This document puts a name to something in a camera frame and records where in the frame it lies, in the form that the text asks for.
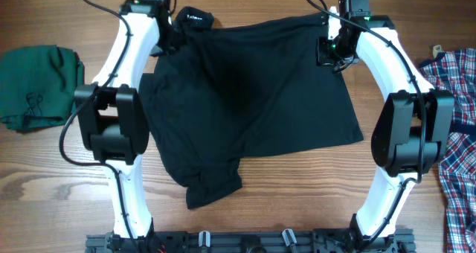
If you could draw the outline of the black t-shirt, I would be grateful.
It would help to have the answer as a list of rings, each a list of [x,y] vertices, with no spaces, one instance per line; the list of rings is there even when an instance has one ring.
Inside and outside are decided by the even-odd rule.
[[[362,141],[343,76],[317,62],[324,20],[313,13],[215,28],[211,13],[179,11],[176,49],[141,78],[139,95],[189,209],[239,190],[242,158]]]

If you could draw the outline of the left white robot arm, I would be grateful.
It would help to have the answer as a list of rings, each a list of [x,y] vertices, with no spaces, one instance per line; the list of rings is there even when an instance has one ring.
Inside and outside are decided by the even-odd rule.
[[[171,48],[171,0],[126,0],[112,49],[89,85],[74,93],[84,147],[109,184],[115,223],[105,235],[89,236],[87,252],[158,252],[142,177],[149,128],[139,86],[150,56]]]

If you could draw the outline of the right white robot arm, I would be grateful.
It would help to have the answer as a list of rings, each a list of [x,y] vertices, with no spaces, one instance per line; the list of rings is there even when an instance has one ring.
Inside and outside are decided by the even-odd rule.
[[[317,9],[328,27],[317,43],[318,66],[340,73],[361,60],[385,101],[371,137],[377,168],[367,198],[347,229],[324,231],[321,239],[340,252],[406,252],[411,232],[397,229],[396,220],[412,188],[446,153],[454,97],[419,73],[392,21],[373,15],[369,0]]]

